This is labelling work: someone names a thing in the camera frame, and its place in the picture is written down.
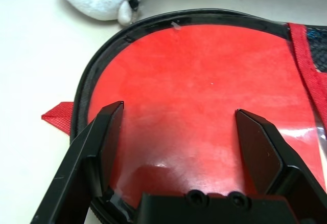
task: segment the bag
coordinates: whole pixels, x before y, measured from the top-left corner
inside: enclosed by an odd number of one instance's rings
[[[71,128],[71,103],[43,118],[70,130],[72,141],[103,106],[125,102],[110,189],[91,208],[103,223],[129,222],[142,192],[255,193],[240,156],[238,108],[274,123],[325,189],[326,72],[326,27],[179,11],[132,24],[98,50],[80,80]]]

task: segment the white table surface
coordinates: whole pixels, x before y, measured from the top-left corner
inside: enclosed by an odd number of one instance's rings
[[[271,20],[327,25],[327,0],[144,0],[143,17],[224,8]],[[68,148],[40,116],[72,101],[96,50],[120,27],[65,0],[0,0],[0,223],[29,223]],[[98,223],[89,214],[86,223]]]

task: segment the black screw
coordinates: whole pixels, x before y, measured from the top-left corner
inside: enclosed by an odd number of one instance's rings
[[[244,196],[240,192],[231,192],[228,195],[228,198],[232,201],[232,203],[241,209],[249,209],[250,208],[250,199]]]
[[[192,190],[186,195],[186,199],[193,207],[206,207],[209,202],[209,197],[204,195],[199,190]]]

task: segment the plastic sheet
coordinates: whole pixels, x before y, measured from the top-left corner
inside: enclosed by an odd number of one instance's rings
[[[317,128],[289,43],[232,26],[183,26],[135,41],[107,66],[88,120],[125,101],[110,187],[136,208],[142,192],[255,193],[234,112],[274,123],[324,187]]]

